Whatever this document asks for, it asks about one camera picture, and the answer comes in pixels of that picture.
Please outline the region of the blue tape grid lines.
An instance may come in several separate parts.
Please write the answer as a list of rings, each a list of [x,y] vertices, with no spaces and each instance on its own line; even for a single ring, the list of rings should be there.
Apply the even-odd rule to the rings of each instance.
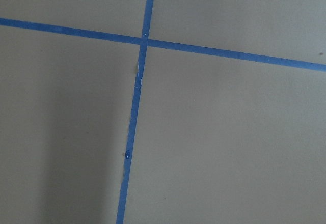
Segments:
[[[280,57],[271,57],[271,56],[261,55],[261,54],[253,54],[253,53],[246,53],[246,52],[233,51],[227,49],[218,49],[212,47],[189,45],[184,43],[150,39],[149,34],[150,34],[153,5],[154,5],[154,0],[146,0],[145,14],[144,14],[143,26],[142,26],[142,35],[140,37],[119,35],[119,34],[92,31],[86,29],[76,29],[76,28],[65,27],[60,25],[51,25],[51,24],[44,24],[44,23],[37,23],[37,22],[30,22],[30,21],[23,21],[23,20],[1,18],[2,26],[16,27],[20,29],[35,30],[35,31],[42,31],[42,32],[49,32],[49,33],[57,33],[60,35],[78,36],[83,38],[105,40],[105,41],[112,41],[118,43],[128,43],[128,44],[139,46],[137,72],[136,72],[135,82],[133,86],[133,98],[132,98],[132,106],[131,106],[131,113],[129,119],[128,136],[126,141],[126,150],[124,155],[123,178],[120,185],[116,223],[124,222],[125,206],[126,206],[128,185],[129,185],[129,176],[130,176],[130,169],[131,169],[131,163],[133,158],[134,139],[135,139],[135,132],[137,127],[138,114],[139,114],[142,81],[143,81],[146,54],[147,54],[148,47],[205,54],[205,55],[211,55],[216,57],[224,57],[224,58],[245,60],[251,62],[258,62],[258,63],[273,64],[273,65],[279,65],[285,67],[294,67],[294,68],[305,69],[305,70],[314,70],[320,72],[325,71],[325,64],[321,64],[321,63],[299,61],[299,60],[285,59]]]

